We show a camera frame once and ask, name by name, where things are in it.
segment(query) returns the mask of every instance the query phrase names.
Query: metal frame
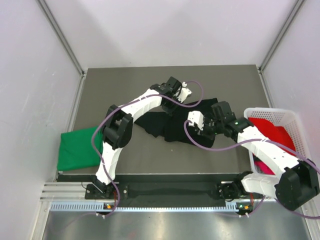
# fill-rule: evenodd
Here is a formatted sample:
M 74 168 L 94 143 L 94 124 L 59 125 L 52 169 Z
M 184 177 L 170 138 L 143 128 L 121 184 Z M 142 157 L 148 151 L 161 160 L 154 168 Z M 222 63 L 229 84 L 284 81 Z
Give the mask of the metal frame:
M 283 40 L 284 36 L 286 35 L 288 29 L 290 28 L 291 24 L 293 23 L 295 17 L 297 16 L 299 10 L 302 8 L 303 4 L 306 0 L 296 0 L 293 8 L 291 9 L 287 19 L 285 20 L 284 24 L 282 25 L 279 33 L 277 34 L 274 42 L 272 43 L 269 51 L 267 52 L 266 56 L 264 57 L 259 70 L 263 72 L 269 61 L 271 60 L 272 56 L 275 54 L 278 46 L 280 45 L 281 41 Z
M 272 100 L 272 96 L 264 76 L 264 70 L 266 69 L 268 63 L 270 62 L 272 56 L 275 54 L 276 50 L 278 49 L 281 41 L 283 40 L 284 36 L 286 35 L 288 29 L 290 28 L 291 24 L 293 23 L 295 17 L 297 16 L 299 10 L 302 8 L 304 2 L 306 0 L 297 0 L 288 15 L 286 21 L 282 25 L 278 35 L 276 36 L 273 44 L 271 45 L 269 51 L 267 52 L 262 64 L 257 67 L 261 83 L 263 85 L 263 89 L 268 100 L 268 104 L 270 107 L 274 107 L 274 102 Z M 78 106 L 81 98 L 81 94 L 83 91 L 84 81 L 86 78 L 85 72 L 82 69 L 79 61 L 77 60 L 75 54 L 73 53 L 68 41 L 66 40 L 63 32 L 61 31 L 57 21 L 55 20 L 53 14 L 51 13 L 47 3 L 45 0 L 36 0 L 39 4 L 41 10 L 45 14 L 48 22 L 50 23 L 51 27 L 53 28 L 54 32 L 56 33 L 59 41 L 61 42 L 62 46 L 66 50 L 67 54 L 69 55 L 71 61 L 73 62 L 77 71 L 81 74 L 81 80 L 79 82 L 79 86 L 77 89 L 77 93 L 74 99 L 73 108 L 71 110 L 71 114 L 68 121 L 67 130 L 71 131 L 74 127 L 75 118 L 78 111 Z M 86 187 L 88 182 L 84 182 L 83 186 Z M 31 240 L 41 240 L 44 236 L 45 226 L 48 221 L 50 207 L 53 201 L 87 201 L 85 200 L 85 190 L 81 186 L 79 182 L 48 182 L 44 185 L 43 192 L 37 207 L 37 218 L 34 223 L 34 227 L 31 232 L 31 236 L 29 239 Z M 313 200 L 310 200 L 302 207 L 302 212 L 309 216 L 318 216 L 318 211 L 315 206 Z M 313 240 L 320 239 L 320 223 L 316 220 L 306 219 L 306 224 L 308 230 L 310 232 L 311 238 Z
M 82 69 L 80 63 L 78 62 L 78 60 L 77 60 L 74 52 L 72 51 L 72 49 L 71 49 L 71 47 L 70 47 L 65 35 L 61 31 L 56 19 L 54 18 L 52 12 L 50 11 L 46 1 L 45 0 L 36 0 L 36 2 L 40 6 L 40 8 L 41 8 L 42 12 L 44 13 L 44 15 L 46 16 L 48 22 L 50 23 L 50 25 L 51 25 L 51 27 L 53 29 L 53 31 L 55 32 L 57 38 L 61 42 L 61 45 L 65 49 L 66 53 L 70 57 L 72 63 L 75 66 L 75 68 L 80 73 L 80 75 L 83 76 L 85 74 L 85 71 Z

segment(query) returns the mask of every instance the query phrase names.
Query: green cloth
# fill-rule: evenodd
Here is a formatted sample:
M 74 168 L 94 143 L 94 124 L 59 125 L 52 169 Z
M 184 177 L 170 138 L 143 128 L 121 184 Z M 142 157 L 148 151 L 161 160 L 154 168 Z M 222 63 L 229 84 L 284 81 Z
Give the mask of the green cloth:
M 61 134 L 58 157 L 58 171 L 98 166 L 100 158 L 91 145 L 91 137 L 97 127 Z M 94 144 L 100 153 L 103 151 L 102 133 L 99 131 Z

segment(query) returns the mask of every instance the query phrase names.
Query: black cloth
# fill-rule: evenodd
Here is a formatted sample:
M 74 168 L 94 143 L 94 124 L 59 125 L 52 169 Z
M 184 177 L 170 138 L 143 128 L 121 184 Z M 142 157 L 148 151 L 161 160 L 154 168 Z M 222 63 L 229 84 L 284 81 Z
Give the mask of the black cloth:
M 147 112 L 139 117 L 134 123 L 145 129 L 148 134 L 153 135 L 155 138 L 158 136 L 164 137 L 167 142 L 182 142 L 186 144 L 193 143 L 188 139 L 185 130 L 184 123 L 188 119 L 188 113 L 191 111 L 200 111 L 204 117 L 212 116 L 213 110 L 211 106 L 216 104 L 218 100 L 216 98 L 202 100 L 198 106 L 195 107 L 182 107 L 179 106 L 172 116 L 165 112 Z M 193 105 L 196 102 L 188 103 L 187 105 Z M 211 148 L 214 144 L 214 137 L 209 139 L 205 136 L 197 135 L 197 132 L 193 127 L 187 127 L 191 137 L 200 145 Z

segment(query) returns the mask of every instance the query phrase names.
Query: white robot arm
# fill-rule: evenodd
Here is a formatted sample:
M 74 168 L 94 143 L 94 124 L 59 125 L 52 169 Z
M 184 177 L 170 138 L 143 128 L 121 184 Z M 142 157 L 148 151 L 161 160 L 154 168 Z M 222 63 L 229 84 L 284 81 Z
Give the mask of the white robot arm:
M 205 128 L 210 128 L 211 132 L 224 134 L 237 143 L 259 139 L 242 146 L 274 172 L 274 175 L 241 173 L 227 188 L 220 185 L 224 196 L 237 198 L 248 193 L 258 193 L 278 199 L 283 206 L 293 211 L 319 194 L 318 174 L 308 163 L 269 143 L 269 139 L 248 119 L 236 118 L 227 102 L 218 102 L 211 107 L 213 119 L 209 126 L 204 125 L 204 116 L 199 111 L 189 112 L 189 126 L 197 128 L 200 135 Z
M 162 85 L 155 84 L 151 86 L 144 94 L 134 100 L 159 94 L 183 103 L 187 97 L 192 94 L 192 92 L 187 88 L 187 84 L 185 82 L 180 83 L 177 79 L 171 77 L 167 83 L 163 83 Z M 132 124 L 143 114 L 159 106 L 162 106 L 167 113 L 171 113 L 177 107 L 176 104 L 168 101 L 165 98 L 162 98 L 162 96 L 152 96 L 144 99 L 143 101 L 138 101 L 123 107 L 121 111 L 117 113 L 117 115 L 110 119 L 110 121 L 106 122 L 106 125 L 102 129 L 102 157 L 104 159 L 105 169 L 109 173 L 112 180 L 114 180 L 116 176 L 116 166 L 119 160 L 119 155 L 123 147 L 131 138 Z M 117 106 L 111 106 L 107 115 L 116 108 Z M 123 143 L 121 143 L 121 141 L 116 143 L 117 137 L 122 137 Z M 100 163 L 99 169 L 95 175 L 97 180 L 102 184 L 108 185 L 111 182 L 105 174 L 102 162 Z
M 102 127 L 104 166 L 101 162 L 93 182 L 101 193 L 104 193 L 111 182 L 106 176 L 104 167 L 114 180 L 119 155 L 131 139 L 134 121 L 159 106 L 162 106 L 167 113 L 172 113 L 177 105 L 162 96 L 183 103 L 191 93 L 187 84 L 171 77 L 167 83 L 151 86 L 135 100 L 154 96 L 124 106 L 106 121 Z M 240 173 L 232 183 L 223 183 L 219 186 L 223 196 L 236 199 L 249 193 L 258 193 L 276 198 L 287 209 L 295 210 L 319 194 L 317 172 L 308 163 L 288 154 L 276 145 L 265 142 L 268 139 L 248 119 L 235 117 L 227 102 L 218 102 L 211 107 L 213 119 L 210 124 L 204 124 L 201 112 L 192 111 L 188 115 L 189 126 L 196 128 L 199 135 L 210 137 L 212 134 L 224 134 L 237 143 L 259 139 L 260 141 L 247 142 L 242 146 L 250 150 L 275 173 L 275 175 L 262 175 L 249 171 Z M 111 106 L 107 115 L 117 108 L 115 105 Z

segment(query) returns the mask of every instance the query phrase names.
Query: enclosure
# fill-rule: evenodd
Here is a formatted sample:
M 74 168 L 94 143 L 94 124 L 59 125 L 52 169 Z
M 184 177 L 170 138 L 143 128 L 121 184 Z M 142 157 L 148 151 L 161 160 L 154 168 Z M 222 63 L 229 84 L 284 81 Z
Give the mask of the enclosure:
M 81 213 L 50 211 L 50 196 L 43 200 L 54 181 L 78 176 L 61 185 L 59 194 L 67 189 L 72 198 L 83 198 L 81 182 L 86 185 L 83 179 L 98 169 L 58 172 L 61 133 L 99 125 L 109 106 L 125 104 L 171 76 L 199 81 L 205 99 L 229 102 L 237 117 L 255 107 L 295 112 L 307 157 L 320 164 L 318 1 L 19 0 L 1 7 L 2 237 L 320 238 L 317 220 L 294 216 L 271 199 L 249 219 L 119 212 L 105 220 L 85 216 L 56 235 L 47 223 L 62 229 Z M 200 90 L 189 88 L 188 102 L 197 101 Z M 231 144 L 217 136 L 214 148 Z M 220 176 L 252 167 L 243 147 L 208 152 L 134 126 L 116 173 Z M 299 211 L 318 216 L 319 208 L 317 196 Z

